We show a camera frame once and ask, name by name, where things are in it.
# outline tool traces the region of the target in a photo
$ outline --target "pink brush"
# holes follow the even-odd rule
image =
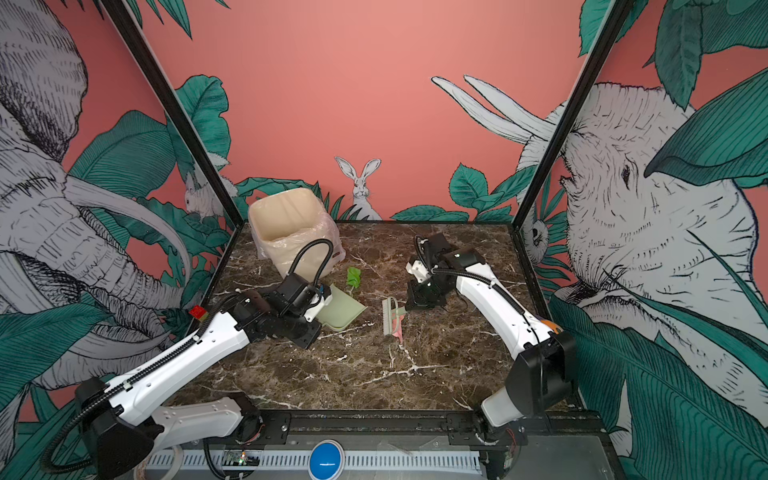
[[[399,306],[397,300],[389,296],[382,300],[384,335],[396,336],[402,343],[402,319],[406,317],[406,308]]]

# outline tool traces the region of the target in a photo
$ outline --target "red object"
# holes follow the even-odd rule
[[[206,310],[200,305],[195,305],[194,308],[190,310],[190,315],[192,315],[198,320],[203,318],[203,315],[205,315],[206,313],[207,313]]]

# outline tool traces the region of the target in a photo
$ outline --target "blue button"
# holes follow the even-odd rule
[[[317,480],[332,480],[341,473],[343,453],[335,442],[319,443],[310,456],[310,474]]]

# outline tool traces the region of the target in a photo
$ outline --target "rabbit ear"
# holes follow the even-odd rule
[[[184,184],[187,185],[187,190],[194,190],[194,179],[192,178],[192,174],[187,174],[187,179],[184,181]]]
[[[362,176],[361,178],[368,177],[370,174],[375,172],[379,167],[381,167],[382,161],[378,158],[374,158],[370,162],[366,164],[366,167],[362,169]]]
[[[357,171],[355,171],[355,168],[352,166],[352,164],[346,160],[344,160],[341,157],[334,157],[336,159],[336,162],[339,164],[339,168],[341,168],[341,171],[349,178],[353,180],[357,180]]]

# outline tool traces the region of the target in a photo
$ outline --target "elephant eye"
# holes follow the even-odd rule
[[[629,165],[624,165],[624,169],[621,171],[621,179],[624,180],[624,185],[629,190]]]

